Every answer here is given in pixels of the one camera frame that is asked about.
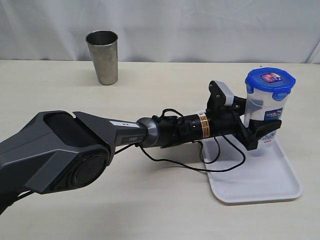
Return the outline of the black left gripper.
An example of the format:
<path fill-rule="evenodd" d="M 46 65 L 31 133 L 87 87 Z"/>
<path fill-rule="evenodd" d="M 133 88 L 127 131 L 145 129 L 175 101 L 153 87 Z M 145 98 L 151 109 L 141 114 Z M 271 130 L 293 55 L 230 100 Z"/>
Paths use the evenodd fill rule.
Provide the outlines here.
<path fill-rule="evenodd" d="M 224 105 L 222 91 L 212 80 L 208 85 L 210 93 L 205 113 L 210 123 L 212 136 L 233 135 L 248 151 L 258 148 L 258 141 L 269 133 L 278 130 L 282 121 L 273 120 L 249 120 L 245 125 L 241 116 L 245 114 L 246 98 L 234 96 L 231 106 Z"/>

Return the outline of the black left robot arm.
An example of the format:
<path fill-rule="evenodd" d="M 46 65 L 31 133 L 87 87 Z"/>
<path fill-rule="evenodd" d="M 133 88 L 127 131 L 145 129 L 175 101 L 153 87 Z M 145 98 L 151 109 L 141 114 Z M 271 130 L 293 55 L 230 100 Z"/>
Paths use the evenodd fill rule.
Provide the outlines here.
<path fill-rule="evenodd" d="M 211 81 L 206 109 L 183 115 L 166 108 L 159 116 L 135 122 L 85 112 L 42 111 L 0 144 L 0 209 L 31 195 L 71 191 L 92 184 L 113 157 L 137 146 L 169 148 L 213 137 L 234 136 L 248 151 L 278 130 L 281 120 L 250 120 L 244 125 L 247 99 Z"/>

